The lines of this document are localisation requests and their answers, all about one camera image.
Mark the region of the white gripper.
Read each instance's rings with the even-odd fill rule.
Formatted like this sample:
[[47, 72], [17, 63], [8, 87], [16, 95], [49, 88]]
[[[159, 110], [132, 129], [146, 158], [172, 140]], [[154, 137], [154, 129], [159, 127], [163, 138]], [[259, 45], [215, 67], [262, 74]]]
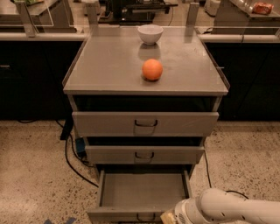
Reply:
[[184, 199], [176, 206], [174, 212], [168, 210], [160, 215], [163, 224], [200, 224], [201, 218], [196, 199]]

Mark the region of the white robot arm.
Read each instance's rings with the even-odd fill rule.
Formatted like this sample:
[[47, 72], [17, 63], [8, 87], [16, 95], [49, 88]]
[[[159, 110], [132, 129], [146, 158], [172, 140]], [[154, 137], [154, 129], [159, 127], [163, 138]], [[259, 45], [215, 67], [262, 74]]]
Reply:
[[221, 224], [231, 221], [280, 224], [280, 202], [243, 199], [210, 188], [198, 197], [181, 200], [160, 218], [164, 224]]

